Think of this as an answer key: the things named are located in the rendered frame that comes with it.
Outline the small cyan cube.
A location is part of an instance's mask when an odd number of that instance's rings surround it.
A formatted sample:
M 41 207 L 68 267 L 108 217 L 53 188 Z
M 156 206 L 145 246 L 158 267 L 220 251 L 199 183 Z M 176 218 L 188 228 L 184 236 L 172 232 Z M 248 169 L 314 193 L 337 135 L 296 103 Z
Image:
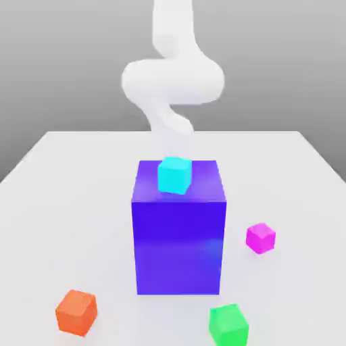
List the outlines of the small cyan cube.
M 181 157 L 165 157 L 157 168 L 158 190 L 184 195 L 192 180 L 192 160 Z

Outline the small magenta cube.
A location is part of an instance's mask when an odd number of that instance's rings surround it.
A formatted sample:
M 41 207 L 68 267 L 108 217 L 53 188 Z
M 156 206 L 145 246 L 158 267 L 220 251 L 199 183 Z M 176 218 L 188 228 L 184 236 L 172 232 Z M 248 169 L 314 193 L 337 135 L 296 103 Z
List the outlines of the small magenta cube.
M 246 245 L 257 254 L 272 250 L 275 246 L 276 232 L 266 223 L 258 223 L 247 229 Z

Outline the small green cube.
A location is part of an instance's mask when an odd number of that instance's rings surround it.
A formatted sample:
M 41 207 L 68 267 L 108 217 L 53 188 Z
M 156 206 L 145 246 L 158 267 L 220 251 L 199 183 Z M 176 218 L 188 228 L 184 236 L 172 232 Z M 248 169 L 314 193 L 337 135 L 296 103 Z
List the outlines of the small green cube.
M 247 346 L 249 324 L 233 303 L 210 309 L 209 332 L 216 346 Z

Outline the small orange cube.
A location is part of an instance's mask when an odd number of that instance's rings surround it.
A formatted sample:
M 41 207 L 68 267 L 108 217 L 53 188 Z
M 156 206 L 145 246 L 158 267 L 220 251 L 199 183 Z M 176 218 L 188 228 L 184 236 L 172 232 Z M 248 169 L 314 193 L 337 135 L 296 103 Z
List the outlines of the small orange cube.
M 55 316 L 61 331 L 84 337 L 97 317 L 96 296 L 71 289 L 56 307 Z

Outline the large purple box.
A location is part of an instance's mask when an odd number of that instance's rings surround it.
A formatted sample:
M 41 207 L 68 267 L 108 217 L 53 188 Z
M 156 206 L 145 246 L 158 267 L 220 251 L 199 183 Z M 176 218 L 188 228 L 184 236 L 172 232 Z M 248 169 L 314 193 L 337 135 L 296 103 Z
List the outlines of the large purple box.
M 226 196 L 216 161 L 194 161 L 184 195 L 161 193 L 157 167 L 139 162 L 131 209 L 139 295 L 220 292 Z

